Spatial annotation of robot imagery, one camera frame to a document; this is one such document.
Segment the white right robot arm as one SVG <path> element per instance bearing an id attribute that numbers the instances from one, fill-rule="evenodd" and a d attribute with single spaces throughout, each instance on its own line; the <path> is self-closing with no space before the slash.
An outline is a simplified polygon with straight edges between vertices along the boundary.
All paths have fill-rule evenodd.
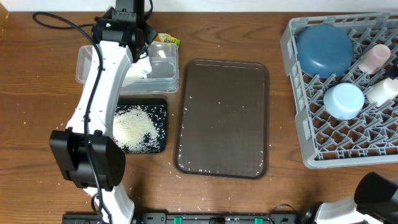
<path id="1" fill-rule="evenodd" d="M 302 223 L 397 224 L 397 183 L 370 172 L 354 195 L 333 203 L 319 203 L 304 215 Z"/>

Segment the large dark blue bowl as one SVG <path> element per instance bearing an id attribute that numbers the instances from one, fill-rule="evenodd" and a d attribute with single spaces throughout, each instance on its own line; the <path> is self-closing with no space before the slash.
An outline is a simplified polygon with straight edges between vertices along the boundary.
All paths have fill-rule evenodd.
<path id="1" fill-rule="evenodd" d="M 353 44 L 341 29 L 328 24 L 305 29 L 296 41 L 297 59 L 311 77 L 342 76 L 353 61 Z"/>

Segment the green yellow snack wrapper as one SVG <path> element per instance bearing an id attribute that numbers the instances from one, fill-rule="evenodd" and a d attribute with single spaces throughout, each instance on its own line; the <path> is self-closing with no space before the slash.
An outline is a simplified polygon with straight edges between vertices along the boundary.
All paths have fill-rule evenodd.
<path id="1" fill-rule="evenodd" d="M 158 33 L 155 41 L 162 42 L 162 43 L 170 43 L 175 44 L 177 47 L 180 46 L 180 40 L 171 36 L 168 33 Z"/>

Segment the pink small cup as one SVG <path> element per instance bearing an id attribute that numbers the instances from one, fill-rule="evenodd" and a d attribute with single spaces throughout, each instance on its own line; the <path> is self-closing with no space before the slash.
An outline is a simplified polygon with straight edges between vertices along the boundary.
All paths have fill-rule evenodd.
<path id="1" fill-rule="evenodd" d="M 377 73 L 391 56 L 391 50 L 384 44 L 377 44 L 364 55 L 358 68 L 367 74 Z"/>

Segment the white tissue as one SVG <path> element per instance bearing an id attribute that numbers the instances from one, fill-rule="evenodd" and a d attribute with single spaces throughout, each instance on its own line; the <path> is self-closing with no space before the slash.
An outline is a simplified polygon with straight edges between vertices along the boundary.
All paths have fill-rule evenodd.
<path id="1" fill-rule="evenodd" d="M 123 86 L 130 85 L 136 80 L 146 79 L 152 72 L 152 65 L 149 57 L 141 58 L 132 64 L 123 81 Z"/>

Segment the light blue small bowl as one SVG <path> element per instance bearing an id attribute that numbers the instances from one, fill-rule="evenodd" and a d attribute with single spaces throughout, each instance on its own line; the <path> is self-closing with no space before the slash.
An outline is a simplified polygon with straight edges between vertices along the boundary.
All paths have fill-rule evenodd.
<path id="1" fill-rule="evenodd" d="M 364 94 L 354 84 L 340 83 L 326 91 L 323 104 L 326 111 L 336 119 L 349 120 L 356 117 L 364 106 Z"/>

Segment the white paper cup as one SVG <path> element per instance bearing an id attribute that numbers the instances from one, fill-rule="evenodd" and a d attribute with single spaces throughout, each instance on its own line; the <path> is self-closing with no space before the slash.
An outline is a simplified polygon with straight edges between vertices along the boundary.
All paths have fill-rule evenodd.
<path id="1" fill-rule="evenodd" d="M 381 106 L 388 100 L 393 100 L 397 96 L 397 79 L 385 78 L 372 86 L 372 89 L 366 94 L 370 103 Z"/>

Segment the clear plastic bin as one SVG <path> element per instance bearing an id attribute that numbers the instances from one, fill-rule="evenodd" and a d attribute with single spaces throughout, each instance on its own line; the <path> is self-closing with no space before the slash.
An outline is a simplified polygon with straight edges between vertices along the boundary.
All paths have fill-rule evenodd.
<path id="1" fill-rule="evenodd" d="M 93 81 L 90 75 L 97 75 L 91 69 L 98 68 L 98 52 L 103 59 L 101 79 L 108 79 L 112 74 L 120 78 L 118 92 L 120 95 L 149 95 L 158 93 L 175 93 L 178 90 L 178 47 L 175 44 L 153 42 L 141 58 L 149 57 L 152 72 L 146 79 L 136 80 L 130 85 L 123 86 L 124 78 L 131 65 L 132 53 L 128 48 L 121 47 L 117 42 L 102 41 L 95 48 L 85 45 L 79 49 L 76 65 L 76 80 L 85 84 Z"/>

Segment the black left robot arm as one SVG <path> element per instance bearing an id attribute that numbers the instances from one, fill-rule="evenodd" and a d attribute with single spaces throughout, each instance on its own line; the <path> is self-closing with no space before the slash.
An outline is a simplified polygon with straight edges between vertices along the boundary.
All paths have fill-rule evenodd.
<path id="1" fill-rule="evenodd" d="M 64 223 L 132 223 L 134 202 L 122 183 L 123 150 L 113 141 L 120 89 L 131 65 L 147 54 L 157 32 L 147 23 L 144 0 L 116 1 L 96 19 L 92 59 L 78 106 L 65 130 L 54 130 L 50 148 L 63 178 L 91 195 L 92 215 L 64 215 Z"/>

